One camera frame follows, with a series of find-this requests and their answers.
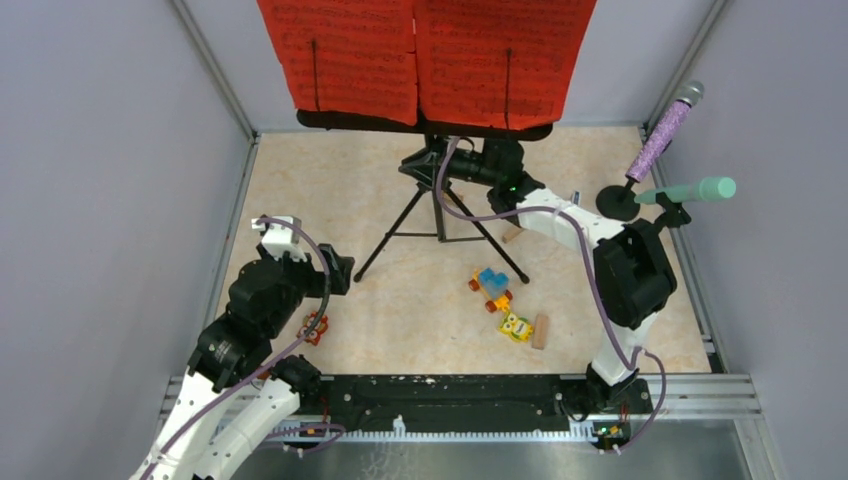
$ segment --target tripod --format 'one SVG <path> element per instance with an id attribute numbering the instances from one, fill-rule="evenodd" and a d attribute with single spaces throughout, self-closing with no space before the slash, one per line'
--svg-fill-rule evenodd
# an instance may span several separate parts
<path id="1" fill-rule="evenodd" d="M 480 222 L 471 222 L 471 223 L 473 223 L 474 226 L 477 228 L 477 230 L 480 232 L 480 234 L 483 235 L 482 237 L 447 238 L 447 233 L 445 232 L 444 212 L 442 211 L 442 206 L 439 204 L 439 200 L 438 200 L 438 197 L 437 197 L 437 195 L 439 195 L 440 192 L 439 192 L 439 189 L 433 188 L 433 184 L 435 183 L 435 181 L 433 179 L 435 179 L 435 173 L 436 173 L 435 165 L 432 166 L 430 172 L 428 172 L 428 175 L 424 176 L 423 178 L 422 178 L 420 172 L 421 171 L 419 170 L 418 171 L 419 175 L 415 177 L 415 178 L 418 179 L 418 191 L 415 192 L 415 194 L 412 196 L 412 200 L 410 200 L 409 203 L 406 205 L 406 207 L 403 209 L 403 211 L 400 212 L 400 215 L 398 216 L 397 220 L 395 220 L 395 223 L 393 223 L 391 228 L 389 228 L 389 231 L 387 231 L 385 233 L 385 235 L 383 236 L 383 239 L 380 240 L 380 243 L 377 245 L 377 248 L 375 248 L 374 251 L 371 252 L 371 256 L 368 257 L 368 260 L 365 261 L 365 264 L 362 266 L 362 268 L 359 269 L 359 271 L 356 272 L 356 275 L 353 276 L 353 281 L 359 282 L 360 280 L 362 280 L 362 275 L 365 274 L 365 271 L 368 270 L 368 267 L 370 267 L 371 264 L 374 262 L 374 260 L 377 259 L 377 256 L 383 250 L 383 247 L 385 247 L 386 244 L 389 243 L 390 238 L 392 238 L 392 237 L 436 237 L 436 239 L 438 239 L 439 243 L 468 242 L 468 241 L 483 240 L 483 239 L 488 240 L 489 243 L 492 245 L 492 247 L 495 249 L 495 251 L 497 251 L 500 254 L 501 258 L 503 258 L 504 261 L 507 264 L 509 264 L 509 266 L 512 267 L 513 270 L 515 270 L 515 273 L 518 274 L 518 278 L 520 278 L 523 283 L 529 283 L 530 277 L 528 277 L 527 274 L 525 274 L 524 272 L 521 271 L 520 268 L 518 268 L 518 265 L 516 265 L 515 262 L 512 260 L 512 258 L 510 258 L 510 256 L 504 251 L 504 249 L 501 248 L 500 245 L 498 245 L 497 241 L 495 241 L 495 239 L 492 237 L 492 234 L 489 233 L 483 227 L 483 225 L 480 225 Z M 462 211 L 462 213 L 464 213 L 467 216 L 474 216 L 474 214 L 471 213 L 471 210 L 469 210 L 468 207 L 466 207 L 465 204 L 462 203 L 462 200 L 460 200 L 459 196 L 457 196 L 457 194 L 454 193 L 453 190 L 451 190 L 450 182 L 445 182 L 445 185 L 444 185 L 442 191 L 445 192 L 445 194 L 448 196 L 448 198 L 451 199 L 451 201 L 454 203 L 454 205 L 456 205 L 459 208 L 459 210 Z M 424 194 L 427 193 L 427 192 L 431 192 L 432 197 L 433 197 L 433 210 L 434 210 L 435 217 L 436 217 L 436 233 L 403 233 L 403 232 L 398 232 L 397 231 L 398 228 L 400 228 L 401 224 L 406 219 L 407 215 L 409 215 L 409 212 L 412 211 L 412 209 L 415 207 L 415 205 L 418 203 L 418 201 L 421 200 L 421 197 L 423 197 Z"/>

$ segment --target purple microphone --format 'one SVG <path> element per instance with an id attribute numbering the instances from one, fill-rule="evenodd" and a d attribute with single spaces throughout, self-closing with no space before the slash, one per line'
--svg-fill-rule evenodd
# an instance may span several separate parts
<path id="1" fill-rule="evenodd" d="M 704 96 L 704 85 L 696 80 L 684 83 L 678 90 L 674 102 L 668 107 L 642 147 L 636 160 L 627 170 L 627 184 L 610 185 L 598 193 L 595 205 L 601 215 L 621 221 L 630 221 L 639 214 L 639 204 L 634 201 L 633 185 L 648 176 L 651 166 L 662 155 L 692 107 Z"/>

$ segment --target white wall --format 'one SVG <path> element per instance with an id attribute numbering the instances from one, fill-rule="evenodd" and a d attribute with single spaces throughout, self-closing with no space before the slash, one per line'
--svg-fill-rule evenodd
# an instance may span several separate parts
<path id="1" fill-rule="evenodd" d="M 750 372 L 788 478 L 845 478 L 848 3 L 733 2 L 692 78 L 706 95 L 663 162 L 672 182 L 729 175 L 692 205 L 724 357 Z"/>
<path id="2" fill-rule="evenodd" d="M 598 0 L 563 123 L 641 124 L 714 0 Z M 253 128 L 303 127 L 254 0 L 187 0 Z"/>
<path id="3" fill-rule="evenodd" d="M 0 4 L 0 476 L 126 478 L 197 335 L 246 139 L 165 0 Z"/>

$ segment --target red sheet music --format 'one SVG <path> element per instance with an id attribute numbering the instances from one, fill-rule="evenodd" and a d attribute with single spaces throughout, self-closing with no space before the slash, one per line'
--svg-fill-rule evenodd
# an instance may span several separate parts
<path id="1" fill-rule="evenodd" d="M 412 1 L 258 0 L 295 107 L 415 124 Z"/>
<path id="2" fill-rule="evenodd" d="M 419 107 L 519 130 L 562 117 L 595 0 L 416 0 Z"/>

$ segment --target silver microphone head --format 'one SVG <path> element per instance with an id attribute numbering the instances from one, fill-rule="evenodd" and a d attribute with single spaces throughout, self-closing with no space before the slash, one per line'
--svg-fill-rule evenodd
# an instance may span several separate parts
<path id="1" fill-rule="evenodd" d="M 694 107 L 704 96 L 704 84 L 697 80 L 689 80 L 677 89 L 677 95 L 674 100 L 678 102 L 686 102 L 690 107 Z"/>

